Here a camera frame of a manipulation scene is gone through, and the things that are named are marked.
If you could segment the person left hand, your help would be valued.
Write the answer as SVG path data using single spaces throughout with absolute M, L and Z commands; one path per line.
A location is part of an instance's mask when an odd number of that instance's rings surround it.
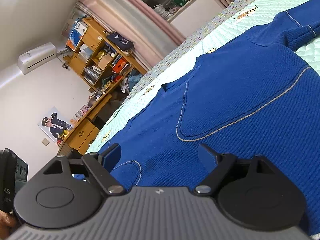
M 17 220 L 13 215 L 0 211 L 0 239 L 6 239 L 16 223 Z

